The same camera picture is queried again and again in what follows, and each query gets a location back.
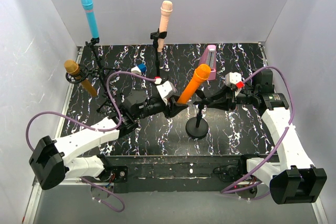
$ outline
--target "floor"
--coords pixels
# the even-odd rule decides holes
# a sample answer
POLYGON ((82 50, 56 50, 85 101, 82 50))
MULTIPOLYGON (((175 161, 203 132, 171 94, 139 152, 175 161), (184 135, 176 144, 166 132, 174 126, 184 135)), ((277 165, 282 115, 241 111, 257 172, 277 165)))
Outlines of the floor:
MULTIPOLYGON (((206 44, 167 45, 161 54, 161 65, 170 74, 170 81, 181 93, 189 80, 206 44)), ((99 55, 108 67, 121 68, 123 71, 145 63, 147 69, 154 67, 154 49, 151 45, 100 46, 99 55)), ((253 69, 264 66, 258 44, 217 44, 217 77, 203 84, 205 93, 215 93, 224 83, 225 74, 239 72, 246 78, 253 69)), ((95 66, 91 50, 85 47, 81 63, 89 69, 95 66)), ((104 102, 103 90, 97 79, 93 80, 99 96, 92 99, 76 85, 71 96, 67 115, 89 125, 99 122, 104 116, 96 109, 104 102)), ((120 76, 113 81, 112 90, 127 95, 132 89, 146 89, 151 95, 152 86, 144 81, 120 76)), ((236 111, 224 112, 217 109, 205 109, 205 119, 209 123, 209 133, 201 140, 193 140, 185 132, 185 123, 197 113, 192 102, 188 109, 172 119, 163 114, 140 120, 140 126, 131 134, 95 148, 86 155, 223 155, 268 153, 273 142, 264 127, 257 111, 252 106, 239 106, 236 111)), ((65 122, 62 136, 74 133, 79 127, 65 122)))
MULTIPOLYGON (((217 192, 122 194, 124 212, 93 201, 86 185, 43 191, 34 224, 317 223, 311 204, 276 205, 270 196, 248 203, 217 192)), ((107 202, 120 207, 114 198, 107 202)))

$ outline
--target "microphone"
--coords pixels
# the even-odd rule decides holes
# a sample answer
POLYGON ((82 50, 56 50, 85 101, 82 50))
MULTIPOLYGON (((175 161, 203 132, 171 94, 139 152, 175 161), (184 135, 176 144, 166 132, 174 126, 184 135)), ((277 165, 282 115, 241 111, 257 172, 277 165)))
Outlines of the microphone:
POLYGON ((195 93, 198 87, 208 79, 211 73, 211 68, 207 64, 199 65, 194 72, 194 75, 189 82, 188 86, 184 89, 178 103, 186 104, 189 101, 190 97, 195 93))
MULTIPOLYGON (((73 61, 73 60, 67 60, 64 62, 64 67, 67 73, 69 73, 71 76, 73 76, 76 79, 81 79, 81 76, 76 76, 81 72, 79 65, 73 61)), ((97 91, 94 89, 94 87, 91 85, 88 79, 85 79, 80 84, 82 84, 83 88, 85 88, 92 97, 97 96, 97 91)))
POLYGON ((86 17, 88 19, 89 27, 91 30, 92 37, 94 39, 99 38, 98 27, 96 23, 96 18, 94 17, 93 12, 93 1, 92 0, 81 0, 82 6, 85 10, 86 17))
MULTIPOLYGON (((163 31, 167 31, 169 17, 172 11, 173 11, 173 3, 168 0, 163 1, 162 6, 161 6, 161 20, 160 20, 160 27, 159 27, 160 33, 162 33, 163 31)), ((164 39, 158 40, 158 43, 159 43, 158 52, 162 52, 163 41, 164 39)))

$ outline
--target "blue microphone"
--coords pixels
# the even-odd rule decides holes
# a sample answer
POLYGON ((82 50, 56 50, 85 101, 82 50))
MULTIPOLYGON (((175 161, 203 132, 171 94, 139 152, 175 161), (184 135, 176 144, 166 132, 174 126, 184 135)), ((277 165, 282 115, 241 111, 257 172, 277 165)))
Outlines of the blue microphone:
POLYGON ((82 6, 85 10, 86 17, 89 22, 92 37, 94 39, 97 39, 99 38, 99 34, 98 34, 96 18, 94 17, 94 12, 93 12, 93 1, 92 0, 81 0, 81 2, 82 2, 82 6))

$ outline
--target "blue object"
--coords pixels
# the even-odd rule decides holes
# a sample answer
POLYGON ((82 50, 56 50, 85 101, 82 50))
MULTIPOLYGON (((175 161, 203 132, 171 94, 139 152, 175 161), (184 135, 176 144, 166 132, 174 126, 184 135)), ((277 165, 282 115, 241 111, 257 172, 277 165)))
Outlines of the blue object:
POLYGON ((147 68, 146 68, 145 64, 142 63, 142 64, 138 65, 138 68, 140 69, 140 71, 142 73, 146 73, 147 68))
POLYGON ((82 6, 85 10, 86 17, 88 19, 89 27, 91 30, 92 37, 94 39, 99 38, 98 27, 96 23, 96 18, 94 17, 93 12, 93 1, 92 0, 81 0, 82 6))

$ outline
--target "marble tabletop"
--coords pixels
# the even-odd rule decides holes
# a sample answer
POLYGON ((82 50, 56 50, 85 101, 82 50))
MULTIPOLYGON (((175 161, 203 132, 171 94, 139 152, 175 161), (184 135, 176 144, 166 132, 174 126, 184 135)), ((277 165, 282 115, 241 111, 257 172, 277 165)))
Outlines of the marble tabletop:
MULTIPOLYGON (((160 55, 161 65, 170 73, 170 81, 181 93, 190 81, 198 66, 207 44, 165 45, 160 55)), ((216 80, 203 84, 205 93, 218 91, 223 85, 225 74, 239 72, 247 78, 253 69, 263 67, 258 44, 216 44, 216 80)), ((154 68, 154 49, 152 45, 99 46, 99 56, 107 67, 130 71, 134 66, 144 63, 147 69, 154 68)), ((95 67, 94 57, 88 47, 84 47, 81 64, 89 69, 95 67)), ((103 88, 97 79, 92 80, 98 96, 92 98, 81 85, 75 85, 71 94, 67 115, 88 125, 99 122, 104 115, 96 109, 104 102, 103 88)), ((112 82, 113 93, 127 95, 132 89, 145 89, 151 95, 152 85, 128 76, 118 76, 112 82)), ((193 95, 188 109, 176 117, 166 119, 162 113, 141 119, 139 127, 132 133, 101 147, 94 148, 84 155, 224 155, 224 154, 267 154, 273 147, 270 134, 256 109, 251 105, 239 105, 235 111, 221 111, 205 108, 204 119, 209 124, 208 135, 194 140, 185 132, 185 123, 197 113, 193 95)), ((80 127, 65 122, 62 136, 74 133, 80 127)))

